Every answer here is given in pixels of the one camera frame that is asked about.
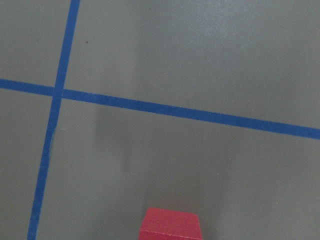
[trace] red cube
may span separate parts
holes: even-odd
[[[150,207],[139,240],[202,240],[199,218],[193,213]]]

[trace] gray surface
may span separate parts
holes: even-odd
[[[0,239],[26,239],[50,98],[0,89]]]
[[[68,1],[0,3],[0,78],[53,86]],[[320,128],[317,1],[82,0],[66,88]],[[25,239],[50,98],[0,89],[0,239]],[[63,100],[38,240],[314,240],[320,141]]]

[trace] cube's top face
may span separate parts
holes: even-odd
[[[202,240],[198,216],[182,211],[148,208],[140,228],[143,231]]]

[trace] blue tape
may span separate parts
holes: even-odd
[[[64,38],[62,43],[61,55],[59,60],[59,66],[56,75],[55,86],[52,93],[52,102],[49,113],[48,125],[46,129],[41,162],[38,172],[38,178],[36,181],[32,212],[29,222],[29,229],[27,234],[28,240],[35,240],[38,232],[38,225],[40,219],[40,213],[44,198],[44,192],[46,187],[49,160],[50,160],[50,148],[53,140],[53,136],[58,123],[59,111],[62,100],[63,88],[65,85],[68,63],[70,58],[71,46],[73,36],[76,27],[76,20],[78,15],[80,0],[71,0],[68,18],[66,22]]]
[[[6,80],[2,78],[0,78],[0,88],[45,96],[52,96],[54,91],[52,86],[42,86],[32,83]]]
[[[64,89],[64,99],[320,140],[320,129]]]

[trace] vertical blue line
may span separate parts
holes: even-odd
[[[29,222],[29,229],[27,234],[28,240],[35,240],[37,238],[39,219],[41,214],[42,203],[46,188],[46,181],[50,161],[50,148],[54,137],[58,117],[60,112],[62,92],[65,85],[68,63],[70,58],[71,46],[76,27],[76,20],[78,15],[80,0],[71,0],[68,18],[66,22],[64,38],[62,43],[61,55],[59,60],[58,71],[56,74],[55,86],[52,94],[51,108],[49,113],[48,125],[43,144],[41,162],[36,181],[32,212]]]

